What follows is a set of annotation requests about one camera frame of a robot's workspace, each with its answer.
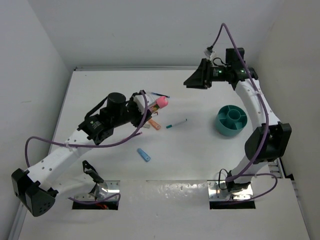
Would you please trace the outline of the pink highlighter marker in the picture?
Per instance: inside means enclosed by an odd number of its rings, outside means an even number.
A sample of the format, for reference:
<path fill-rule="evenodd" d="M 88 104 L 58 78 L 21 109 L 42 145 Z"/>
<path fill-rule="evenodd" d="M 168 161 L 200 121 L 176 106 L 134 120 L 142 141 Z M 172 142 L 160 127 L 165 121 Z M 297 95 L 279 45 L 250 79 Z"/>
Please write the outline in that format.
<path fill-rule="evenodd" d="M 157 98 L 153 103 L 151 103 L 148 107 L 148 109 L 154 113 L 158 111 L 159 109 L 162 109 L 168 105 L 169 101 L 168 98 L 165 96 L 161 96 Z"/>

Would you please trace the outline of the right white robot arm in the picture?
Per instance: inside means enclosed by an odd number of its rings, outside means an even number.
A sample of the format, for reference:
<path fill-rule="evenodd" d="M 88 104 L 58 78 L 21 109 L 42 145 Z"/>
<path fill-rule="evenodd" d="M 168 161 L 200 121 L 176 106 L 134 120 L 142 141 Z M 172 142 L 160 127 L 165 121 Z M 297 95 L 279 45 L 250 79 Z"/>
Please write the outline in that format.
<path fill-rule="evenodd" d="M 253 132 L 245 142 L 243 159 L 227 174 L 225 190 L 228 192 L 247 188 L 260 169 L 282 157 L 292 133 L 290 124 L 281 122 L 271 110 L 255 70 L 244 68 L 244 55 L 242 47 L 226 49 L 225 66 L 216 66 L 203 58 L 183 83 L 189 89 L 206 90 L 213 82 L 228 82 L 248 113 Z"/>

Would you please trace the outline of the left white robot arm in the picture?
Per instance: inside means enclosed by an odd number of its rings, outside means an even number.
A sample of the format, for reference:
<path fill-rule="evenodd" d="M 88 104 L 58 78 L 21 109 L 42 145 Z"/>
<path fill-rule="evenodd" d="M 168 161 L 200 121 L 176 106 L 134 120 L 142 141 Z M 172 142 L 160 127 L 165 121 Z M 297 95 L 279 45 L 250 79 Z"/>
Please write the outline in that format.
<path fill-rule="evenodd" d="M 140 135 L 139 130 L 151 119 L 148 94 L 135 92 L 130 99 L 112 92 L 90 110 L 82 123 L 65 142 L 50 141 L 57 149 L 34 165 L 26 159 L 27 169 L 18 168 L 11 175 L 13 191 L 34 217 L 45 214 L 62 193 L 56 180 L 78 159 L 92 149 L 120 146 Z M 135 130 L 126 138 L 111 144 L 103 142 L 115 128 L 131 123 Z"/>

